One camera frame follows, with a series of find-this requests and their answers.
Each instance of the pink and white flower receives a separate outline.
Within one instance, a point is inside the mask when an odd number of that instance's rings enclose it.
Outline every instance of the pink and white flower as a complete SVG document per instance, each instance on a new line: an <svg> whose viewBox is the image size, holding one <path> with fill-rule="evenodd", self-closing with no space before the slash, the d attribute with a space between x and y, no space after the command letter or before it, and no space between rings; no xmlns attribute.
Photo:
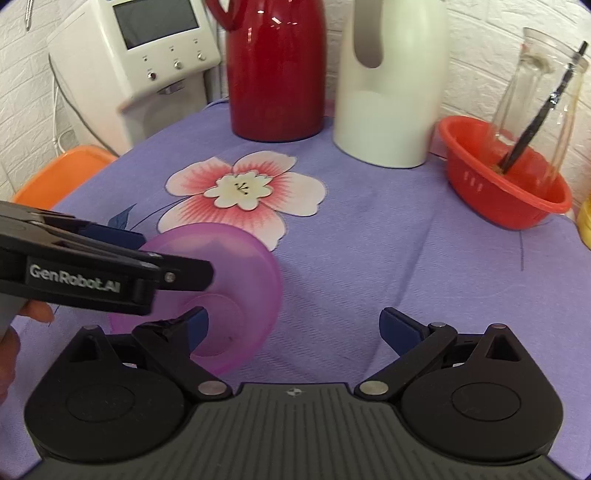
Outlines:
<svg viewBox="0 0 591 480"><path fill-rule="evenodd" d="M295 157L261 151L230 166L217 157L189 165L166 182L172 195L192 195L166 212L158 222L165 232L188 223L226 223L241 228L269 250L285 235L277 212L311 216L324 199L324 184L288 171Z"/></svg>

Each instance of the red pitcher handle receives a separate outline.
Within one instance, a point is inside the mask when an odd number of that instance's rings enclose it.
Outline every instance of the red pitcher handle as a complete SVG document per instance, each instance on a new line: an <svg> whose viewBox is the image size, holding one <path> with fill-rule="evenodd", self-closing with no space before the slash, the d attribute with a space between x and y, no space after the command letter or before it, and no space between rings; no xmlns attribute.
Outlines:
<svg viewBox="0 0 591 480"><path fill-rule="evenodd" d="M219 0L205 0L205 3L207 3L209 11L224 30L231 32L235 29L233 18L233 1L230 0L230 5L227 12L222 8Z"/></svg>

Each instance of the translucent purple plastic bowl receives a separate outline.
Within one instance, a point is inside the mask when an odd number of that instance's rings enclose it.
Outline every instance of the translucent purple plastic bowl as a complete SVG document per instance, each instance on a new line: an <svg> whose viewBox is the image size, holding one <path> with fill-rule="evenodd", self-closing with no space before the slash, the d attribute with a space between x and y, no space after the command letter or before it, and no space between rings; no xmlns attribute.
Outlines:
<svg viewBox="0 0 591 480"><path fill-rule="evenodd" d="M281 274L277 261L251 234L221 223L192 223L146 242L141 250L212 263L213 284L205 292L157 292L148 316L110 314L113 333L129 333L140 323L176 318L196 306L209 315L205 340L191 359L214 375L253 357L277 321Z"/></svg>

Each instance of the flower center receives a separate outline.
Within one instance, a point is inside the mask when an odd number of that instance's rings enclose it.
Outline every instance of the flower center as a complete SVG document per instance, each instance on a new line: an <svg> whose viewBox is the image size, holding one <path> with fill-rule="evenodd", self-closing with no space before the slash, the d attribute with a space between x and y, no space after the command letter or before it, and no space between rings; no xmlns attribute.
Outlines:
<svg viewBox="0 0 591 480"><path fill-rule="evenodd" d="M216 180L217 186L206 190L203 195L215 198L213 204L219 208L238 205L242 210L254 210L260 198L273 193L273 189L267 186L272 179L267 175L259 175L256 170L238 175L228 174Z"/></svg>

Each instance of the orange stool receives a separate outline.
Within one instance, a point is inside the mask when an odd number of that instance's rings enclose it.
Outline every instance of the orange stool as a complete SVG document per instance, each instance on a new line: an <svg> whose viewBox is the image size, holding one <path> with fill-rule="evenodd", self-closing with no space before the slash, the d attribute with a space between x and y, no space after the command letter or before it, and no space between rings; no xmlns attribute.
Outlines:
<svg viewBox="0 0 591 480"><path fill-rule="evenodd" d="M35 174L12 198L14 203L51 210L117 157L93 145L72 148Z"/></svg>

